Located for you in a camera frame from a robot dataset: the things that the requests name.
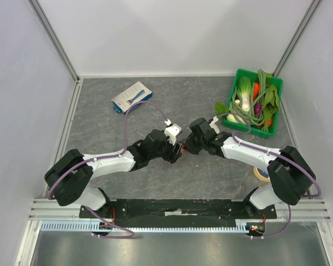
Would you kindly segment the pink paper box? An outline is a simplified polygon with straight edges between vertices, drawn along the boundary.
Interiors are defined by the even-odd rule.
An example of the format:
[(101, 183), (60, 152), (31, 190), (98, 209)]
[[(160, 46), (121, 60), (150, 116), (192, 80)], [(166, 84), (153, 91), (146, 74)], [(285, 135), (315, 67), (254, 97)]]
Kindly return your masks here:
[(183, 144), (175, 144), (175, 146), (173, 147), (173, 150), (169, 156), (169, 163), (170, 164), (174, 164), (176, 163), (176, 161), (182, 157), (184, 152), (184, 145)]

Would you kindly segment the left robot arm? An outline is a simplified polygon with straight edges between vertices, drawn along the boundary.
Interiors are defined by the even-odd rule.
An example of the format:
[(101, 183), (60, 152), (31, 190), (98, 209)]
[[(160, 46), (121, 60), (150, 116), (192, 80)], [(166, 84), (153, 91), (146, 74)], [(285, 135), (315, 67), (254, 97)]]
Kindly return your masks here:
[(153, 130), (126, 150), (100, 155), (84, 155), (72, 149), (44, 175), (49, 187), (47, 197), (60, 206), (72, 203), (87, 206), (97, 217), (104, 218), (110, 214), (109, 199), (101, 188), (91, 187), (90, 181), (108, 174), (139, 170), (156, 158), (174, 163), (181, 156), (181, 144), (177, 142), (181, 132), (177, 125)]

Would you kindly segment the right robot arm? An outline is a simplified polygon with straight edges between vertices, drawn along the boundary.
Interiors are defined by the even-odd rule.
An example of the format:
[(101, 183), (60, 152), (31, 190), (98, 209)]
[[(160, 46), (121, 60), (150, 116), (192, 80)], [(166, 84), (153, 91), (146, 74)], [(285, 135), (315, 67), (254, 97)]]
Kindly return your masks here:
[(214, 122), (204, 118), (190, 124), (191, 134), (185, 141), (185, 150), (197, 155), (205, 150), (211, 155), (238, 160), (265, 172), (270, 183), (255, 188), (243, 200), (244, 214), (256, 218), (271, 205), (284, 202), (296, 205), (316, 177), (298, 150), (292, 146), (272, 149), (237, 138), (220, 131)]

